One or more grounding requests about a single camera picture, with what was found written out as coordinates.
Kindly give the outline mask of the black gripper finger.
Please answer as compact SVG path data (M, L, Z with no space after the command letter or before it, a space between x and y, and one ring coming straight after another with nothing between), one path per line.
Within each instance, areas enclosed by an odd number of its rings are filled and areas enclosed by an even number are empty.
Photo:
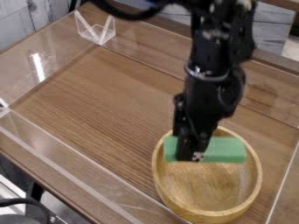
M178 137L176 144L176 159L179 161L192 160L192 147L194 147L194 137L192 133L187 128L176 128L174 130L174 135Z
M208 148L211 141L211 133L206 131L198 131L196 129L191 133L191 161L200 162L204 159L204 152Z

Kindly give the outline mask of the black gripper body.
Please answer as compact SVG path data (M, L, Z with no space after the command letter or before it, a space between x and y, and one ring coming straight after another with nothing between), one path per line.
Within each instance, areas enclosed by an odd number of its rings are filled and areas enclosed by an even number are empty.
M188 63L183 91L174 97L172 133L182 140L210 140L222 119L231 117L243 97L246 74L241 66L220 73Z

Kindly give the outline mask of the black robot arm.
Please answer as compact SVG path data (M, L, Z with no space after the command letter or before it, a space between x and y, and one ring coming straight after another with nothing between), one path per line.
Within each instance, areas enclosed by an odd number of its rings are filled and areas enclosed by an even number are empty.
M147 10L128 13L111 0L91 0L112 16L131 21L154 17L171 4L191 13L191 54L183 92L174 97L172 134L163 140L168 162L242 163L239 138L216 136L220 120L234 116L243 98L241 65L255 51L255 0L146 0Z

